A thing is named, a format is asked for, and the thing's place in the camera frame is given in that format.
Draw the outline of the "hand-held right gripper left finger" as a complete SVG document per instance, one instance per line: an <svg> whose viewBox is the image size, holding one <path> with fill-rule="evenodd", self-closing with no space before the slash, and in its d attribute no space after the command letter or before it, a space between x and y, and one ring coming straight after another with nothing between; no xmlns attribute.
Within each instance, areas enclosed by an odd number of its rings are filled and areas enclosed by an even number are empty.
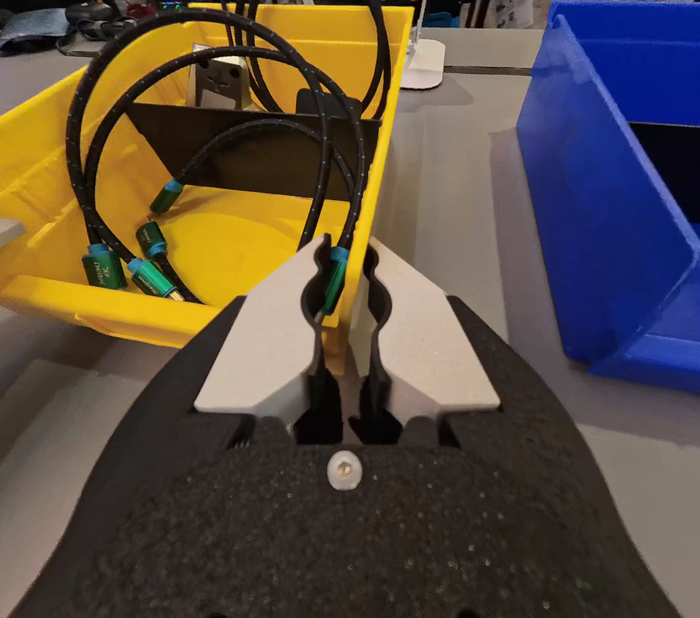
<svg viewBox="0 0 700 618"><path fill-rule="evenodd" d="M326 367L320 323L332 241L312 239L245 296L194 407L207 414L274 417L301 444L336 444L344 424Z"/></svg>

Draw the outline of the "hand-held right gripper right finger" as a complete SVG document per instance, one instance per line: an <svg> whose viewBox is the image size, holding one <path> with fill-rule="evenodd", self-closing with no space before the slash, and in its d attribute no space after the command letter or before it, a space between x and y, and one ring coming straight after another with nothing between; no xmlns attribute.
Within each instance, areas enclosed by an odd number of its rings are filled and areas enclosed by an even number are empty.
<svg viewBox="0 0 700 618"><path fill-rule="evenodd" d="M453 300L375 238L349 332L361 386L349 425L366 445L393 445L413 419L495 412L501 399Z"/></svg>

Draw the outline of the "yellow storage bin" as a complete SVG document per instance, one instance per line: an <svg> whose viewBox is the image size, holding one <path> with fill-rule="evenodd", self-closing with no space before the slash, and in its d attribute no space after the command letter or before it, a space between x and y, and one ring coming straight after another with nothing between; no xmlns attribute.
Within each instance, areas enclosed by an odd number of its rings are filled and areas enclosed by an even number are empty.
<svg viewBox="0 0 700 618"><path fill-rule="evenodd" d="M344 93L361 98L376 54L372 17L363 7L264 5L258 18L305 60L317 64ZM358 229L361 245L351 250L349 278L326 325L349 325L363 251L370 235L381 176L398 101L413 8L383 7L393 67L378 161L370 167L370 192ZM190 23L147 34L117 55L90 98L83 120L81 153L98 123L140 75L194 44L226 44L224 27ZM156 305L135 286L114 291L88 286L81 255L88 244L65 160L69 105L86 68L68 75L1 116L1 218L20 222L24 234L1 248L1 306L31 316L57 319L137 342L180 348L234 297L247 293L289 259L299 242L310 199L250 191L195 187L185 190L164 220L174 266L204 307ZM145 105L174 104L174 122L161 124L155 141L166 152L194 133L186 121L187 71L143 94ZM98 174L97 209L128 249L138 251L138 220L166 180L153 144L129 120L118 122L106 144Z"/></svg>

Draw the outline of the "blue storage bin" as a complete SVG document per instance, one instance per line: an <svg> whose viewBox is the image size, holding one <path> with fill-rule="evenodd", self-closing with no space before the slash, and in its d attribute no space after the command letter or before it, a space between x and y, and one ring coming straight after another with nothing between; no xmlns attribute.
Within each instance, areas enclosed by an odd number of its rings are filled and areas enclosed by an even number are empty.
<svg viewBox="0 0 700 618"><path fill-rule="evenodd" d="M699 231L630 123L699 126L699 3L553 1L517 137L561 343L699 393Z"/></svg>

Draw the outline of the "black bin divider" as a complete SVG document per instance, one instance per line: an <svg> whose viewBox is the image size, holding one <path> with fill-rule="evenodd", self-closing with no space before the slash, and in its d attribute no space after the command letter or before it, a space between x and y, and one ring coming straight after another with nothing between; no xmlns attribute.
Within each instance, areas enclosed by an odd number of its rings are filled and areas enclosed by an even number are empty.
<svg viewBox="0 0 700 618"><path fill-rule="evenodd" d="M699 231L699 127L629 125L686 219Z"/></svg>
<svg viewBox="0 0 700 618"><path fill-rule="evenodd" d="M167 169L180 175L207 143L231 139L197 161L185 185L311 198L321 163L320 118L232 109L135 103L127 111Z"/></svg>

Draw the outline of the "grey cloth pouch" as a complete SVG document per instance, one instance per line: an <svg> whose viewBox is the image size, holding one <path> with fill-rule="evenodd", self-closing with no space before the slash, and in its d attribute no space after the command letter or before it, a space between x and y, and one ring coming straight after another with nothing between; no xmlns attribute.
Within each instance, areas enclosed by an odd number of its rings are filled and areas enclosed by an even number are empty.
<svg viewBox="0 0 700 618"><path fill-rule="evenodd" d="M68 31L65 8L14 14L1 24L1 57L45 51L55 47Z"/></svg>

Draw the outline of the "black computer mouse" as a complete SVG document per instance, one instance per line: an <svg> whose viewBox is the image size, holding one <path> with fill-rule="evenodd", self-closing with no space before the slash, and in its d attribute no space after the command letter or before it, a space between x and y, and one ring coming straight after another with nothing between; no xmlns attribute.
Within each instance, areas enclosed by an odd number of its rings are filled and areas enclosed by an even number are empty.
<svg viewBox="0 0 700 618"><path fill-rule="evenodd" d="M71 25L78 25L80 22L91 23L112 21L115 12L111 6L102 2L83 2L72 4L65 9L66 21Z"/></svg>

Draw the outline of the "black hub adapter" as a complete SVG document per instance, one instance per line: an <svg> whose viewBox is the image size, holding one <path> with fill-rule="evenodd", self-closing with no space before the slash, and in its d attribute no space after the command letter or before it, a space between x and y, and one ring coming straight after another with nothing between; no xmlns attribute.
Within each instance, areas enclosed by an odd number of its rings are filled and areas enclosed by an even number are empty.
<svg viewBox="0 0 700 618"><path fill-rule="evenodd" d="M343 118L348 120L349 115L347 113L345 105L332 93L322 92L321 99L323 102L323 108L327 115L333 118ZM360 100L352 97L345 97L347 106L351 108L357 118L362 117L362 106ZM295 99L295 113L304 115L318 115L318 107L316 106L316 99L311 89L300 89L297 92Z"/></svg>

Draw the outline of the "silver hub adapter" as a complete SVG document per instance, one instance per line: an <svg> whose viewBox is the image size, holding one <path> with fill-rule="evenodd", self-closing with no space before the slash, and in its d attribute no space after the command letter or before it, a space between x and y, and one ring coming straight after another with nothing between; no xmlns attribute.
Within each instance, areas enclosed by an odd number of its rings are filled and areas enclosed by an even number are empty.
<svg viewBox="0 0 700 618"><path fill-rule="evenodd" d="M254 110L246 58L226 55L190 65L186 106Z"/></svg>

